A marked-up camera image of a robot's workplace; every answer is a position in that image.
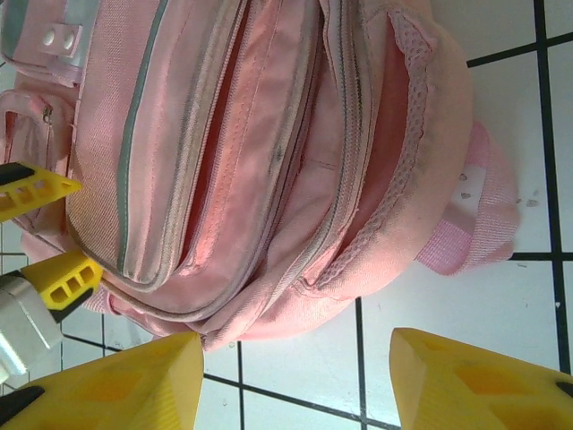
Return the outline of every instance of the yellow plastic part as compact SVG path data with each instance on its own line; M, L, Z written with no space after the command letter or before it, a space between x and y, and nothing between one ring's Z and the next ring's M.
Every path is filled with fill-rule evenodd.
M103 269L81 251L71 251L21 268L49 310L62 311L89 289L95 293Z
M196 333L39 379L46 392L2 430L192 430L203 378Z
M34 175L0 185L0 222L55 202L81 190L81 184L36 166L22 164L34 170Z
M573 429L573 377L485 349L395 329L390 375L404 430Z

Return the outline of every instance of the backpack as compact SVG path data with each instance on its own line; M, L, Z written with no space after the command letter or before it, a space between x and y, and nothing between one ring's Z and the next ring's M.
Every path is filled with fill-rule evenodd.
M4 162L83 190L16 220L105 268L85 305L205 349L311 330L417 260L508 258L517 190L426 0L6 0Z

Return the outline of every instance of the pink strap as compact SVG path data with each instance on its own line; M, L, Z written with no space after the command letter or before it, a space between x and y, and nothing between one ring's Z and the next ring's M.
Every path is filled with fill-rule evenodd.
M517 187L498 145L479 123L474 124L466 165L486 169L473 225L452 210L444 213L417 261L443 275L508 259L518 224Z

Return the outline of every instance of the pink fabric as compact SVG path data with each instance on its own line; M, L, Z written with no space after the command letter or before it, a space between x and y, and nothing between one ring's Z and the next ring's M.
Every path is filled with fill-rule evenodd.
M293 1L102 0L80 95L44 84L75 105L84 190L71 235L22 246L102 263L87 308L214 349L311 330L415 259L510 254L513 176L430 3ZM475 206L452 198L470 170Z

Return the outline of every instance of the white tile floor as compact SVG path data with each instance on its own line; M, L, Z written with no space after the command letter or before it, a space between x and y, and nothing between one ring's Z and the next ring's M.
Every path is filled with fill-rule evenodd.
M565 311L566 302L573 304L573 3L432 3L473 66L476 116L517 170L523 223L514 261L450 279L414 265L313 333L231 344L207 355L196 428L258 430L270 422L288 430L396 428L388 348L397 326L570 370L573 308L569 323ZM0 69L0 88L12 81L13 71ZM546 178L549 184L557 178L559 188L547 186ZM3 225L3 272L27 262L10 255L20 252L18 235L10 223ZM67 339L32 379L150 340L123 318L86 311L66 320L63 331L83 341ZM105 350L94 346L102 344Z

